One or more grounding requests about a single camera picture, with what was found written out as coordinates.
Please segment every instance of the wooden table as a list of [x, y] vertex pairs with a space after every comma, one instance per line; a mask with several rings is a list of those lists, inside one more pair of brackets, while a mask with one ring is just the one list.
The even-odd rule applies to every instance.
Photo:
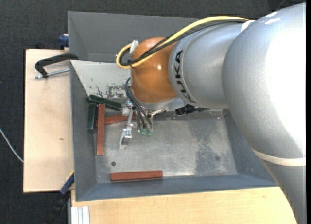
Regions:
[[[59, 190], [73, 170], [69, 73], [34, 79], [36, 61], [68, 51], [27, 50], [24, 192]], [[55, 71], [68, 62], [47, 67]], [[76, 202], [91, 224], [295, 224], [279, 187]]]

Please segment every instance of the green object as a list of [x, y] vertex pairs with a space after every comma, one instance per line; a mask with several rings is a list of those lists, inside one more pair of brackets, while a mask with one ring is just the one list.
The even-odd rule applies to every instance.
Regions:
[[98, 115], [97, 105], [90, 103], [88, 105], [88, 117], [87, 117], [87, 131], [89, 133], [96, 132], [96, 119]]
[[147, 137], [150, 137], [150, 136], [151, 136], [151, 130], [147, 129]]
[[111, 100], [107, 100], [101, 97], [98, 97], [96, 95], [90, 95], [88, 98], [89, 103], [98, 103], [98, 104], [104, 104], [106, 107], [120, 111], [121, 110], [121, 104], [117, 102], [113, 102]]
[[141, 128], [141, 129], [140, 129], [140, 134], [143, 136], [143, 135], [145, 135], [145, 133], [146, 133], [146, 129]]

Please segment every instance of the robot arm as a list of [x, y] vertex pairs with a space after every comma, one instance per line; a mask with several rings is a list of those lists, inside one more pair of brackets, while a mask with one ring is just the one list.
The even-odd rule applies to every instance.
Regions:
[[208, 19], [204, 28], [140, 43], [128, 64], [126, 49], [119, 53], [118, 66], [131, 68], [132, 97], [149, 116], [186, 105], [228, 108], [306, 223], [306, 4], [254, 22]]

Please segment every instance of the gray carpet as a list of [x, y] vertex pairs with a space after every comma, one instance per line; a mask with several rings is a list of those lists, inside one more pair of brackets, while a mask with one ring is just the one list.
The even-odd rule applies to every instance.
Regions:
[[[59, 49], [67, 11], [203, 18], [257, 19], [283, 0], [0, 0], [0, 127], [23, 155], [24, 49]], [[306, 0], [286, 0], [285, 7]], [[0, 137], [0, 223], [36, 224], [50, 212], [56, 193], [23, 194], [22, 163]], [[55, 220], [66, 223], [66, 213]]]

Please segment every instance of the yellow cable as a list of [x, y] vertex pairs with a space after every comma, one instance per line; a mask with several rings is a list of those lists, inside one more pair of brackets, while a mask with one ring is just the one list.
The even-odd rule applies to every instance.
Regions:
[[[181, 29], [180, 31], [176, 32], [174, 35], [172, 35], [169, 39], [167, 39], [165, 42], [163, 42], [159, 47], [161, 47], [162, 45], [170, 42], [171, 40], [175, 39], [175, 38], [178, 38], [180, 37], [183, 33], [187, 32], [188, 30], [200, 25], [200, 24], [205, 24], [205, 23], [208, 23], [208, 22], [212, 22], [212, 21], [222, 21], [222, 20], [247, 20], [245, 18], [240, 18], [240, 17], [229, 17], [229, 16], [217, 16], [217, 17], [208, 17], [208, 18], [205, 18], [205, 19], [201, 19], [201, 20], [198, 20], [188, 26], [186, 26], [185, 28]], [[120, 58], [121, 58], [121, 55], [131, 47], [131, 44], [128, 44], [126, 45], [125, 47], [123, 47], [118, 55], [117, 55], [117, 59], [116, 59], [116, 64], [119, 68], [121, 69], [130, 69], [131, 66], [130, 65], [122, 65], [120, 63]], [[147, 61], [148, 59], [150, 59], [155, 53], [149, 55], [149, 56], [146, 56], [144, 59], [134, 63], [132, 65], [132, 67], [136, 67], [142, 63], [144, 63], [145, 61]]]

